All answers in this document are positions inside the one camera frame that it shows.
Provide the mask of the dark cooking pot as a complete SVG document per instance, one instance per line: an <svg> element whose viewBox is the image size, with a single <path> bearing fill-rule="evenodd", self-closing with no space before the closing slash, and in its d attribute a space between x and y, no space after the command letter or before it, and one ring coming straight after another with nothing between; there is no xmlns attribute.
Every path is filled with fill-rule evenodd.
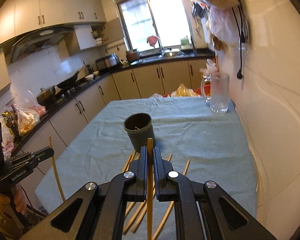
<svg viewBox="0 0 300 240"><path fill-rule="evenodd" d="M56 102L55 93L56 89L54 86L42 87L36 97L37 102L42 106L52 105Z"/></svg>

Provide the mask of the wooden chopstick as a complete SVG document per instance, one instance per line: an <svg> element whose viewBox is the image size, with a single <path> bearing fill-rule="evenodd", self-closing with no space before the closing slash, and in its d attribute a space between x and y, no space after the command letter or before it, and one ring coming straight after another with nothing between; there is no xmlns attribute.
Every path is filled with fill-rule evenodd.
<svg viewBox="0 0 300 240"><path fill-rule="evenodd" d="M147 140L147 240L152 239L153 220L153 139Z"/></svg>
<svg viewBox="0 0 300 240"><path fill-rule="evenodd" d="M65 198L62 186L61 186L61 181L59 179L59 175L58 175L58 171L57 171L57 166L56 166L56 161L55 161L54 155L51 157L51 163L52 163L52 168L53 168L55 180L56 180L56 183L57 183L58 191L59 191L59 193L61 195L62 201L65 202L66 198Z"/></svg>
<svg viewBox="0 0 300 240"><path fill-rule="evenodd" d="M131 158L130 163L131 163L132 161L134 161L135 159L138 159L138 158L140 157L140 154L139 154L138 152L136 152L136 151L134 151L134 152L132 153L132 155L133 155L133 157ZM130 211L132 210L132 208L134 207L134 205L135 205L135 203L133 203L133 202L131 202L131 203L129 203L129 204L127 205L125 217L128 216L128 214L130 213Z"/></svg>
<svg viewBox="0 0 300 240"><path fill-rule="evenodd" d="M127 160L126 160L126 163L125 163L125 165L124 165L124 167L123 167L123 169L122 169L122 173L123 172L126 172L126 170L127 170L127 168L128 168L128 165L129 165L129 163L130 163L130 160L131 160L131 158L133 157L133 155L131 154L128 158L127 158Z"/></svg>
<svg viewBox="0 0 300 240"><path fill-rule="evenodd" d="M124 168L122 169L122 172L127 172L130 163L134 160L136 152L134 151L132 154L129 155L129 157L127 158L127 161L125 163ZM128 207L126 208L126 214L125 214L125 218L129 215L130 211L132 210L132 208L135 206L135 202L131 202ZM130 218L130 220L127 222L127 224L124 226L123 228L123 235L125 235L128 230L130 229L130 227L133 225L134 220L136 219L136 215L132 215L132 217Z"/></svg>
<svg viewBox="0 0 300 240"><path fill-rule="evenodd" d="M187 160L185 168L183 170L183 175L184 176L187 174L189 166L190 166L190 159ZM160 224L158 225L155 233L152 236L152 240L157 240L158 239L160 233L162 232L162 230L163 230L163 228L164 228L164 226L165 226L165 224L166 224L166 222L167 222L167 220L169 218L169 215L170 215L173 207L174 207L174 202L170 202L170 204L169 204L169 206L168 206L168 208L167 208L167 210L166 210L166 212L165 212L165 214L164 214L164 216L163 216Z"/></svg>
<svg viewBox="0 0 300 240"><path fill-rule="evenodd" d="M167 161L170 161L172 159L172 154L169 154L169 156L167 157ZM155 197L155 184L153 182L153 194L152 194L152 200ZM145 204L143 205L141 211L138 213L138 216L136 218L136 222L134 223L131 232L132 233L136 233L137 229L139 228L145 214L147 213L147 202L145 202Z"/></svg>

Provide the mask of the beige upper cabinets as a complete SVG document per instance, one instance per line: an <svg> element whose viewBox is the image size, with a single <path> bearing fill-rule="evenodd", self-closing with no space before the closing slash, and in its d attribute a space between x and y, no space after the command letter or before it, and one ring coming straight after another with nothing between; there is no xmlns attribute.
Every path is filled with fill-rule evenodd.
<svg viewBox="0 0 300 240"><path fill-rule="evenodd" d="M6 0L0 8L0 44L59 24L106 22L101 0Z"/></svg>

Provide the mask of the black utensil holder cup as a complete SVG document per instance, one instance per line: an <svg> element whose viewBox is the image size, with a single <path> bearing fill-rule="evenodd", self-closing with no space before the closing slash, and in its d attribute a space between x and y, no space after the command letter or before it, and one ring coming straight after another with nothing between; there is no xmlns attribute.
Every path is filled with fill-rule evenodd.
<svg viewBox="0 0 300 240"><path fill-rule="evenodd" d="M153 146L155 146L156 139L149 114L133 114L125 120L123 126L136 152L140 153L142 146L147 146L148 138L153 139Z"/></svg>

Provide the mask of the beige kitchen base cabinets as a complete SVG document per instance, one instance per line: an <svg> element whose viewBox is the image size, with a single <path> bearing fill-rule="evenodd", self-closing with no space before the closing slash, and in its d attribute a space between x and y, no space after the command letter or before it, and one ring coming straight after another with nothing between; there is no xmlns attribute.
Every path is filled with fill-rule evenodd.
<svg viewBox="0 0 300 240"><path fill-rule="evenodd" d="M55 157L59 157L79 133L111 101L167 95L179 85L197 90L207 57L191 56L177 60L159 60L113 72L87 83L64 102L51 109L42 123L31 131L13 151L14 154L47 146L52 137Z"/></svg>

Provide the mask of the yellow bag behind table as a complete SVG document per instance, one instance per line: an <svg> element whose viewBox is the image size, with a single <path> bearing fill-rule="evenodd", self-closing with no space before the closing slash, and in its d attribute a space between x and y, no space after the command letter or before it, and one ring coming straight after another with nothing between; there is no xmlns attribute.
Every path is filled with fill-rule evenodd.
<svg viewBox="0 0 300 240"><path fill-rule="evenodd" d="M196 93L191 88L187 88L183 83L179 85L176 91L170 94L170 97L199 97L200 95Z"/></svg>

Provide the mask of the range hood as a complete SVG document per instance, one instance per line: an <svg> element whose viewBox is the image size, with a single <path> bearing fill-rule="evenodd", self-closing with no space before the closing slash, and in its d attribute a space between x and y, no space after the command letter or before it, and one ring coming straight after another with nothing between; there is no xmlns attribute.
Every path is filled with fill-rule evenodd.
<svg viewBox="0 0 300 240"><path fill-rule="evenodd" d="M74 27L59 25L32 31L13 44L8 63L15 63L33 53L53 47L73 31Z"/></svg>

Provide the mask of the hanging plastic bags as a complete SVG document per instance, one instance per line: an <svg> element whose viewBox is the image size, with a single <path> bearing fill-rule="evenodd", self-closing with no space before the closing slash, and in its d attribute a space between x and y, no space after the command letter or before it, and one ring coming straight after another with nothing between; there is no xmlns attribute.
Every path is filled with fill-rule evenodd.
<svg viewBox="0 0 300 240"><path fill-rule="evenodd" d="M239 45L239 30L235 21L235 7L239 0L192 0L205 5L207 16L204 30L207 31L210 43L215 50L223 50L223 46L235 48Z"/></svg>

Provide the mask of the silver rice cooker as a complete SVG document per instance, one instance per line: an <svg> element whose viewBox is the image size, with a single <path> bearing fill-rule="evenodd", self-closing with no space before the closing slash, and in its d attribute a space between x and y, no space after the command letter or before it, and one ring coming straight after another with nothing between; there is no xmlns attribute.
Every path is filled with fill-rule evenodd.
<svg viewBox="0 0 300 240"><path fill-rule="evenodd" d="M113 66L116 66L120 63L119 57L112 53L95 61L97 70L101 71Z"/></svg>

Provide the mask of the black wok pan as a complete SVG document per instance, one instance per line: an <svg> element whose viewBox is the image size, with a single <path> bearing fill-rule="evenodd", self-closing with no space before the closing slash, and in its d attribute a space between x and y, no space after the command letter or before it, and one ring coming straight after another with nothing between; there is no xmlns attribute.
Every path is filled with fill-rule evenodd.
<svg viewBox="0 0 300 240"><path fill-rule="evenodd" d="M66 89L66 88L74 87L74 85L77 81L78 74L79 74L79 71L75 72L75 74L73 76L71 76L70 78L62 81L61 83L57 84L56 86L60 89Z"/></svg>

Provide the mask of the brown clay pot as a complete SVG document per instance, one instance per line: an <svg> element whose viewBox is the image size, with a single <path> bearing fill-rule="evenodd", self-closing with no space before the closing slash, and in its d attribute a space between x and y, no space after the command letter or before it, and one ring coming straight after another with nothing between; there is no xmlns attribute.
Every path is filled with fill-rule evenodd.
<svg viewBox="0 0 300 240"><path fill-rule="evenodd" d="M128 63L133 63L140 59L140 53L137 49L132 49L126 52L126 59Z"/></svg>

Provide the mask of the red cloth at window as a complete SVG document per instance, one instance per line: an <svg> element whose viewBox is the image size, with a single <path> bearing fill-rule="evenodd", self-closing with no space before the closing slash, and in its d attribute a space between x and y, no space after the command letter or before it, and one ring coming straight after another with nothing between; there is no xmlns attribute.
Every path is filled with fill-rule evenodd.
<svg viewBox="0 0 300 240"><path fill-rule="evenodd" d="M157 44L158 40L159 38L155 35L147 37L147 43L153 48L155 48L155 45Z"/></svg>

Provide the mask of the plastic bag with food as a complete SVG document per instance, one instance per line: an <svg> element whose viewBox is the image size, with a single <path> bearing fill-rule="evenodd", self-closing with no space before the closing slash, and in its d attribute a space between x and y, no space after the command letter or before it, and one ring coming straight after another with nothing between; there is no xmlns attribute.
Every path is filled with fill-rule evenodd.
<svg viewBox="0 0 300 240"><path fill-rule="evenodd" d="M30 90L25 94L23 102L13 104L12 109L15 113L20 136L27 135L32 131L46 113L46 108L38 103L37 98Z"/></svg>

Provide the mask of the clear glass mug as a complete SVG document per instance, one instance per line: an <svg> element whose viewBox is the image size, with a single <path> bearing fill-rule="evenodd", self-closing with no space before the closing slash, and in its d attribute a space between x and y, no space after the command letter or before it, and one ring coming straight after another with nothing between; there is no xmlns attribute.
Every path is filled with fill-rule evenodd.
<svg viewBox="0 0 300 240"><path fill-rule="evenodd" d="M206 83L210 83L210 95L205 91ZM215 72L202 80L202 94L210 103L211 111L219 114L228 111L230 76L227 73Z"/></svg>

